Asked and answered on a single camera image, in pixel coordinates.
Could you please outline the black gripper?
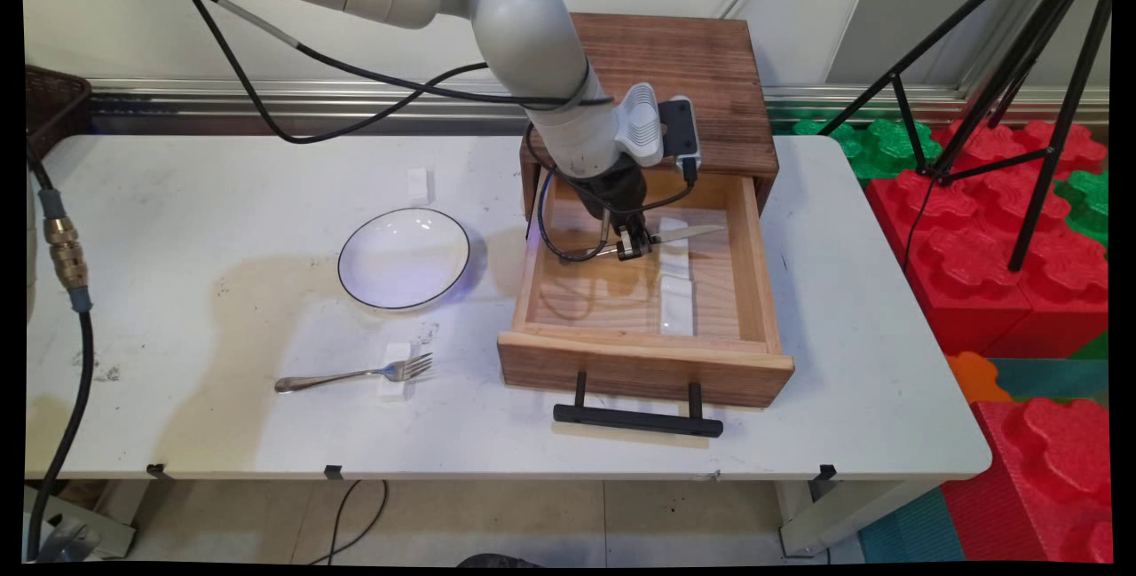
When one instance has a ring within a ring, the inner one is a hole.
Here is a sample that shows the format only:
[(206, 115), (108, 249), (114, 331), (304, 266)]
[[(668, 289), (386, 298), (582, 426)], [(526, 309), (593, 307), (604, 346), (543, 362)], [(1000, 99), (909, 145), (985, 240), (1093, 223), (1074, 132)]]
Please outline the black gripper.
[[(613, 209), (638, 209), (648, 195), (645, 176), (637, 162), (628, 155), (619, 155), (617, 162), (594, 178), (573, 180), (579, 187), (577, 194), (588, 215), (602, 220), (604, 202)], [(618, 241), (618, 260), (638, 259), (643, 254), (642, 244), (654, 244), (654, 235), (648, 227), (645, 215), (626, 216), (626, 239)]]

